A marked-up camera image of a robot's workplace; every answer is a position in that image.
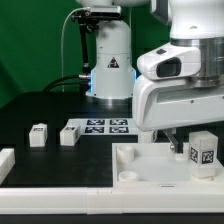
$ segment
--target white platform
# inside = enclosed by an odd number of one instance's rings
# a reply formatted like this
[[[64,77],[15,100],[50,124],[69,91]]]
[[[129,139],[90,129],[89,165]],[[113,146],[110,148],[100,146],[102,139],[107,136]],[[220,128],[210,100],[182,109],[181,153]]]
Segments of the white platform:
[[[134,157],[120,164],[117,148],[124,145]],[[216,160],[215,178],[199,181],[188,167],[188,148],[175,156],[169,143],[113,144],[113,188],[0,189],[0,214],[224,212],[222,165]],[[138,180],[119,181],[123,171],[138,173]]]

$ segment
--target black table surface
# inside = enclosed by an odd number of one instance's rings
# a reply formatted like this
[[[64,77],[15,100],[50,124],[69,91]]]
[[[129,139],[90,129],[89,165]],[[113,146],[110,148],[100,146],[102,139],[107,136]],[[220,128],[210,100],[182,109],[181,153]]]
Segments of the black table surface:
[[[0,109],[0,150],[15,148],[16,165],[1,185],[14,187],[112,187],[112,143],[137,142],[137,136],[82,136],[74,147],[62,147],[59,132],[71,118],[131,118],[131,105],[105,106],[75,93],[26,93]],[[29,147],[34,124],[48,125],[44,148]],[[190,131],[209,130],[219,137],[219,160],[224,159],[223,122],[179,128],[186,140]],[[165,140],[159,133],[159,140]],[[129,214],[0,216],[1,223],[223,223],[223,214]]]

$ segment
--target white block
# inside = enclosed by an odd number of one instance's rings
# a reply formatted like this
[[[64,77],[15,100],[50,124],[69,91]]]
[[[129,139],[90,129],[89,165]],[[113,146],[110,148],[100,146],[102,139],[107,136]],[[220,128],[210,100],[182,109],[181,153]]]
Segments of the white block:
[[[208,131],[190,133],[190,166],[196,178],[215,176],[218,138]]]
[[[157,131],[147,131],[147,132],[140,131],[138,133],[138,143],[141,144],[153,143],[156,141],[157,135],[158,135]]]
[[[15,164],[14,149],[2,149],[0,152],[0,184]]]
[[[30,147],[44,147],[47,140],[47,125],[33,125],[30,133]]]
[[[119,173],[118,175],[118,180],[119,181],[138,181],[139,180],[139,175],[136,172],[133,171],[123,171]]]
[[[74,146],[80,138],[80,125],[66,125],[60,132],[60,144],[63,146]]]
[[[131,163],[135,159],[135,148],[129,145],[117,147],[117,161],[119,163]]]

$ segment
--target small white cube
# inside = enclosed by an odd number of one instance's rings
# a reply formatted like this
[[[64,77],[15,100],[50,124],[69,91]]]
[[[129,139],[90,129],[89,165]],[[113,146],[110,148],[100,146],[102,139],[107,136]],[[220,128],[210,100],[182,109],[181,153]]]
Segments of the small white cube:
[[[44,147],[47,141],[47,125],[33,125],[30,133],[30,147]]]
[[[0,184],[15,165],[14,149],[2,149],[0,152]]]
[[[218,137],[208,131],[190,133],[190,166],[193,176],[215,176]]]
[[[140,131],[138,133],[138,143],[147,144],[147,143],[154,143],[157,139],[157,131],[147,131],[143,132]]]
[[[62,146],[74,146],[80,138],[80,125],[66,125],[60,132],[60,144]]]

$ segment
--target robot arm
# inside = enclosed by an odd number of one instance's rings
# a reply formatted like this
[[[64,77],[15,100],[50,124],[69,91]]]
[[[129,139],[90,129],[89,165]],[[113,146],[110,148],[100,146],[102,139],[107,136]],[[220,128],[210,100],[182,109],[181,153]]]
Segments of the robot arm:
[[[171,25],[172,12],[169,0],[151,0],[151,14],[161,23]]]
[[[133,116],[143,131],[223,120],[224,1],[169,4],[170,43],[138,59],[142,76],[134,87]]]
[[[113,16],[111,19],[107,18],[108,20],[101,19],[97,24],[97,63],[91,71],[91,85],[86,95],[91,100],[103,104],[126,103],[132,98],[136,71],[131,65],[131,30],[122,21],[121,7],[139,6],[149,0],[77,0],[77,2],[90,7],[90,12],[84,13],[86,17]]]

